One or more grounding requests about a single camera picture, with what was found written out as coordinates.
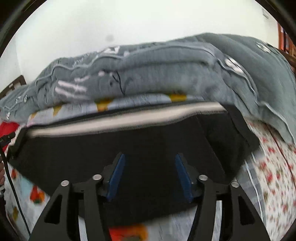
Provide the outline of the black pants with white stripe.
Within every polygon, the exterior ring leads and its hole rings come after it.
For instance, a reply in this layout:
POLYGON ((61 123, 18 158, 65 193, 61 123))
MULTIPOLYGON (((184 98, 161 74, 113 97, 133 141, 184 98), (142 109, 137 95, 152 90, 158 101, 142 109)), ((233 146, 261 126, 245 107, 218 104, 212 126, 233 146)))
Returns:
POLYGON ((116 226, 195 206, 195 201, 185 198, 178 179, 177 154, 182 154, 200 174, 226 184, 260 146, 241 112, 229 104, 220 111, 188 114, 163 123, 66 134, 72 123, 90 123, 136 111, 124 108, 62 120, 54 123, 58 134, 47 137, 30 136, 31 131, 40 128, 38 125, 24 128, 9 147, 9 163, 52 195, 61 181, 87 181, 123 154, 125 166, 116 196, 104 204, 107 224, 116 226))

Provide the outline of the floral print bed sheet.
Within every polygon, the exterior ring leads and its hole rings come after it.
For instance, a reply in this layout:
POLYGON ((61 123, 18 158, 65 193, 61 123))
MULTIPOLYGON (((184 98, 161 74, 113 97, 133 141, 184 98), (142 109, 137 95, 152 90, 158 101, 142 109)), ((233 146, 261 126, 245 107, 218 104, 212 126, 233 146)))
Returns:
POLYGON ((246 121, 260 141, 261 156, 252 158, 263 204, 259 209, 271 240, 281 240, 295 221, 295 145, 261 121, 246 121))

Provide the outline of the fruit print bed sheet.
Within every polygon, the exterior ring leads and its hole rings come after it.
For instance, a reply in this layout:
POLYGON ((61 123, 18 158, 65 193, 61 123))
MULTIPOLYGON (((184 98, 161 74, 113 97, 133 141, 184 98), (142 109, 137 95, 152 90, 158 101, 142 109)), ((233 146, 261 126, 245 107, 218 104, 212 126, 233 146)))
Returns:
MULTIPOLYGON (((80 115, 118 108, 190 100, 201 101, 201 98, 190 95, 140 94, 118 99, 101 100, 99 102, 69 103, 33 113, 23 126, 52 123, 80 115)), ((242 165, 236 180, 252 201, 262 221, 266 223, 262 190, 253 164, 256 158, 261 158, 263 156, 263 150, 259 150, 256 154, 251 155, 242 165)), ((20 232, 22 239, 28 240, 28 233, 32 232, 50 197, 12 166, 9 166, 9 171, 9 176, 11 176, 20 202, 20 207, 17 207, 11 186, 6 182, 4 185, 6 188, 4 194, 6 200, 6 215, 10 218, 14 228, 20 232)), ((128 231, 130 232, 130 236, 121 237, 120 240, 132 240, 136 237, 140 240, 186 240, 189 235, 195 211, 196 208, 192 208, 166 218, 147 222, 143 225, 129 227, 128 231)))

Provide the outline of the red pillow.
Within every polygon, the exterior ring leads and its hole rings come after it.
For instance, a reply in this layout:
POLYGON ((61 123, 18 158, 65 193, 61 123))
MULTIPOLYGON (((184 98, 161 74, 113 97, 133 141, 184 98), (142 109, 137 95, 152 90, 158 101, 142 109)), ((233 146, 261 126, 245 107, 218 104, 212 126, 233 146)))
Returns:
POLYGON ((16 136, 15 131, 20 125, 18 123, 1 123, 1 147, 6 147, 11 140, 16 136))

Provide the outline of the grey quilted comforter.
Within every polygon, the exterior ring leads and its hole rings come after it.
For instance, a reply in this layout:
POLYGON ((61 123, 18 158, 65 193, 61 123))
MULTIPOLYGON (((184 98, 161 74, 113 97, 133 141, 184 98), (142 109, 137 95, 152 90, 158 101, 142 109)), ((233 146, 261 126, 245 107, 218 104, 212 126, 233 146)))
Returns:
POLYGON ((121 45, 51 62, 1 100, 1 119, 140 93, 177 93, 235 105, 295 143, 295 75, 278 49, 253 37, 204 33, 121 45))

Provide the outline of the brown wooden door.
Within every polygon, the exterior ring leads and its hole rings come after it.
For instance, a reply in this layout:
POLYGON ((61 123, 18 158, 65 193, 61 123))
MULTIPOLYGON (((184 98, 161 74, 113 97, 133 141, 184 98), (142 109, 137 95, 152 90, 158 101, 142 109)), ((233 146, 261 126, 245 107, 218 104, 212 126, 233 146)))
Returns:
POLYGON ((281 51, 289 54, 295 58, 295 45, 293 44, 291 38, 288 36, 287 32, 278 23, 278 47, 281 51))

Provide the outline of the dark wooden bed frame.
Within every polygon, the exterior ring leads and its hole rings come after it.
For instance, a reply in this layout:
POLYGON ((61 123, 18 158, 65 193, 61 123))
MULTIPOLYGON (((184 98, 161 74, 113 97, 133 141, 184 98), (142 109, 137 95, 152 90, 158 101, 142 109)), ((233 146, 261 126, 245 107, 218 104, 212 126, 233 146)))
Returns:
POLYGON ((0 98, 4 98, 7 96, 11 91, 15 90, 16 88, 26 85, 26 81, 23 75, 20 75, 14 81, 12 81, 4 90, 0 93, 0 98))

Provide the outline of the white wall switch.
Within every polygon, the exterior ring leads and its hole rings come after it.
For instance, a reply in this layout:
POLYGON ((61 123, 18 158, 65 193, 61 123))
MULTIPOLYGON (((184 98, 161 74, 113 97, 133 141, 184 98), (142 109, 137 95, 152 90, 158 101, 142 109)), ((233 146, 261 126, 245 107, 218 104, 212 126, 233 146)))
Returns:
POLYGON ((269 19, 269 13, 266 10, 262 10, 262 14, 265 18, 269 19))

